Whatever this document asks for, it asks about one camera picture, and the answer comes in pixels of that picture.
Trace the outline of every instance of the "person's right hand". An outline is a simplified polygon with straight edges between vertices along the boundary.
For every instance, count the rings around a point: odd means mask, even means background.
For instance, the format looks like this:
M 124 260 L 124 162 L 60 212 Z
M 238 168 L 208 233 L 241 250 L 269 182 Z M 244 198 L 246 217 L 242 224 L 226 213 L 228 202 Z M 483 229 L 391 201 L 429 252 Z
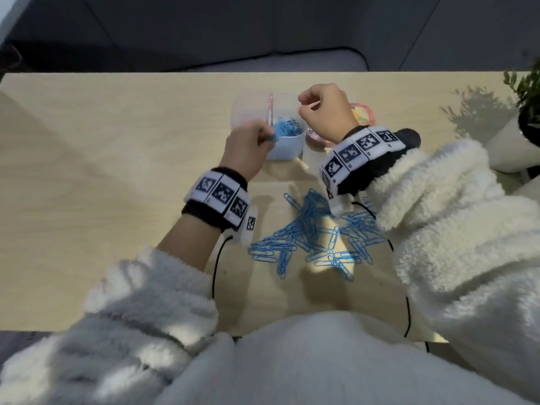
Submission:
M 298 114 L 319 136 L 339 143 L 358 121 L 347 95 L 336 84 L 316 84 L 298 95 Z

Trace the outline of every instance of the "wood grain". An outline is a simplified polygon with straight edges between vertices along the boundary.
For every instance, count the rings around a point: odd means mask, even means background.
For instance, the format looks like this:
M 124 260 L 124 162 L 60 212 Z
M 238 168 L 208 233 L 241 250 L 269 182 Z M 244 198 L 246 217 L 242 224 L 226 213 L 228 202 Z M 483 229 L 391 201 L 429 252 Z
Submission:
M 111 263 L 155 245 L 178 217 L 193 180 L 219 161 L 238 93 L 300 92 L 319 82 L 336 82 L 350 101 L 367 104 L 378 125 L 417 130 L 428 151 L 466 132 L 495 133 L 512 114 L 499 73 L 6 75 L 0 85 L 0 329 L 67 328 Z M 455 115 L 441 109 L 447 107 Z M 309 187 L 317 188 L 316 181 L 300 163 L 266 164 L 250 185 L 264 215 L 256 237 L 294 218 L 284 192 L 303 197 Z M 244 249 L 227 245 L 216 285 L 220 329 L 241 335 L 325 309 L 362 311 L 404 329 L 392 255 L 385 245 L 372 254 L 375 264 L 355 268 L 354 283 L 334 272 L 310 273 L 301 257 L 279 280 L 274 266 L 255 264 Z M 415 315 L 413 339 L 436 340 Z

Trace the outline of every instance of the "white sleeve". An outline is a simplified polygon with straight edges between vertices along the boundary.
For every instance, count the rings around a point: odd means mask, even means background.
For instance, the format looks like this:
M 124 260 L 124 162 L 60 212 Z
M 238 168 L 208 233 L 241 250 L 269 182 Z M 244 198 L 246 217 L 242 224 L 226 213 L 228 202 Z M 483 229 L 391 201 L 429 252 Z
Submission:
M 152 248 L 118 263 L 80 321 L 4 364 L 0 404 L 153 403 L 215 330 L 210 281 Z
M 428 324 L 479 373 L 540 400 L 540 207 L 506 196 L 475 141 L 413 149 L 368 195 Z

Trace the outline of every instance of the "fuzzy robe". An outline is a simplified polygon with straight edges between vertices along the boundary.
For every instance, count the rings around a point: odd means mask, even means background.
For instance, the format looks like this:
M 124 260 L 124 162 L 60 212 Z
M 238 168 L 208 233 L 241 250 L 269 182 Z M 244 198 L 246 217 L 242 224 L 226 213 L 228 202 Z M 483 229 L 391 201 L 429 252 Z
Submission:
M 360 314 L 296 316 L 235 345 L 213 335 L 211 279 L 147 249 L 109 271 L 67 332 L 7 361 L 0 404 L 540 402 L 538 205 L 505 196 L 469 140 L 410 150 L 368 194 L 415 305 L 492 382 Z

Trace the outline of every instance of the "plastic container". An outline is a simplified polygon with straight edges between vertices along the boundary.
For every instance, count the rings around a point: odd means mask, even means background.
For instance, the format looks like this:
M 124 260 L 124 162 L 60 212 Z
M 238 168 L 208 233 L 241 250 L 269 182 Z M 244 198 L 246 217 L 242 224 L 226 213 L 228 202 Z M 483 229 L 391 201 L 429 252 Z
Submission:
M 307 124 L 298 115 L 300 103 L 292 92 L 246 92 L 236 97 L 231 110 L 231 128 L 254 120 L 268 120 L 272 116 L 272 124 L 278 118 L 294 119 L 300 124 L 302 133 L 297 136 L 282 136 L 274 149 L 268 154 L 267 160 L 292 160 L 300 156 L 306 140 Z

